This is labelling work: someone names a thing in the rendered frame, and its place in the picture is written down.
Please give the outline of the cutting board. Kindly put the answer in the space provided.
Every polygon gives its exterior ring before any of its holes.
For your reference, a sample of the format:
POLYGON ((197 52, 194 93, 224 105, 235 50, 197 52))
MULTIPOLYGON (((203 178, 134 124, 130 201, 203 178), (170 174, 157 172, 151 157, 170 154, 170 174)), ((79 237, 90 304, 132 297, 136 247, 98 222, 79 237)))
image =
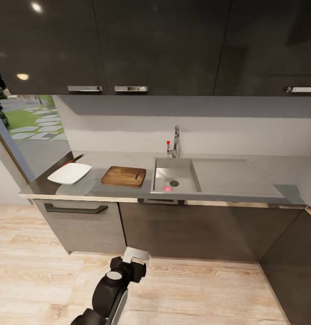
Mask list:
POLYGON ((101 178, 102 183, 139 187, 142 185, 146 169, 111 166, 110 169, 101 178), (137 179, 137 175, 141 174, 137 179))

